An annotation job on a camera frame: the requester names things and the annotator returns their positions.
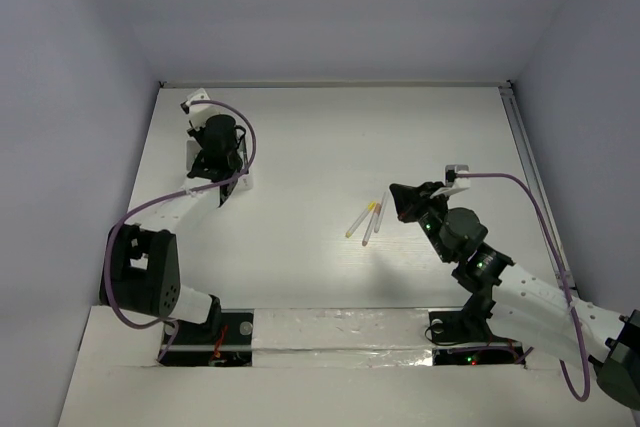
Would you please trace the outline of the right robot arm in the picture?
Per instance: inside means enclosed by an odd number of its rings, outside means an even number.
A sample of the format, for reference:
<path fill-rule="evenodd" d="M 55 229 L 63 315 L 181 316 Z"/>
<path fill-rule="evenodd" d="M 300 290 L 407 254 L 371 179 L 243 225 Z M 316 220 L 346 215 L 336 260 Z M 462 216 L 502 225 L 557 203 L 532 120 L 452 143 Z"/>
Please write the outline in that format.
<path fill-rule="evenodd" d="M 470 297 L 459 310 L 430 312 L 426 334 L 454 347 L 511 339 L 594 379 L 621 405 L 639 407 L 639 313 L 623 315 L 548 283 L 486 243 L 474 211 L 451 208 L 457 187 L 426 182 L 389 187 L 399 221 L 417 223 Z"/>

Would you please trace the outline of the orange banded white marker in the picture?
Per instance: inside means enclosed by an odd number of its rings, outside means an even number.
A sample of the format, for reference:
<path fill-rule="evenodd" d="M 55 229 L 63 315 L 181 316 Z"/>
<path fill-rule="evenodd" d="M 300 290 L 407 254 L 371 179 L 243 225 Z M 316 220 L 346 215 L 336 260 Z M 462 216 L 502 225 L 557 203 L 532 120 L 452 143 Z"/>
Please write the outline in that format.
<path fill-rule="evenodd" d="M 385 212 L 385 208 L 388 202 L 388 198 L 389 198 L 389 192 L 388 191 L 384 191 L 383 196 L 381 198 L 380 203 L 376 206 L 375 209 L 375 213 L 376 213 L 376 218 L 375 218 L 375 222 L 374 222 L 374 232 L 378 233 L 381 227 L 381 223 L 382 223 L 382 218 Z"/>

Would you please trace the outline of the yellow marker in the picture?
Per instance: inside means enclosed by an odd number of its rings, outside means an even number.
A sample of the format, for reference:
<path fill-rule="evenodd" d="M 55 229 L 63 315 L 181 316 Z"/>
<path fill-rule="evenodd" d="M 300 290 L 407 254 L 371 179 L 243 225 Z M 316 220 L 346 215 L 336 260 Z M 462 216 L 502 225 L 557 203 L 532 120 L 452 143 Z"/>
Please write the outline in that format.
<path fill-rule="evenodd" d="M 359 226 L 364 222 L 364 220 L 368 217 L 368 215 L 373 211 L 376 205 L 375 201 L 371 201 L 363 211 L 358 215 L 358 217 L 354 220 L 354 222 L 350 225 L 345 233 L 346 238 L 350 238 L 359 228 Z"/>

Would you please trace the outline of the pink white marker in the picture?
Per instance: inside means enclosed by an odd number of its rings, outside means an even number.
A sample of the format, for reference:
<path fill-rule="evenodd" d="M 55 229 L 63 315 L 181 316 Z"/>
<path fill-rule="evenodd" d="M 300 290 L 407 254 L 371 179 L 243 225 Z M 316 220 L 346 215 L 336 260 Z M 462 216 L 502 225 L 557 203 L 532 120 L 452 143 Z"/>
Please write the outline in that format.
<path fill-rule="evenodd" d="M 375 218 L 376 218 L 375 209 L 376 209 L 376 206 L 378 204 L 379 203 L 376 203 L 376 205 L 375 205 L 375 207 L 374 207 L 374 209 L 372 211 L 371 218 L 369 220 L 368 226 L 367 226 L 365 234 L 363 236 L 363 239 L 362 239 L 362 242 L 361 242 L 361 245 L 363 247 L 366 247 L 369 244 L 370 238 L 371 238 L 372 234 L 374 233 L 374 222 L 375 222 Z"/>

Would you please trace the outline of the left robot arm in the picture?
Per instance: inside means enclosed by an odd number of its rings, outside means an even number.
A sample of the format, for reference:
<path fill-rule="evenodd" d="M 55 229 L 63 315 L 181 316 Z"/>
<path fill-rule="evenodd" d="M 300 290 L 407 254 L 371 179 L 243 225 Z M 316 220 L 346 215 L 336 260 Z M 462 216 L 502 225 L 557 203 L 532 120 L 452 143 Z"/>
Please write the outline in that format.
<path fill-rule="evenodd" d="M 221 330 L 213 295 L 181 280 L 178 230 L 194 228 L 206 215 L 250 185 L 255 131 L 242 116 L 214 113 L 192 122 L 182 186 L 132 209 L 111 229 L 103 264 L 101 299 L 125 325 L 141 329 L 133 314 L 151 324 L 186 324 L 209 342 Z"/>

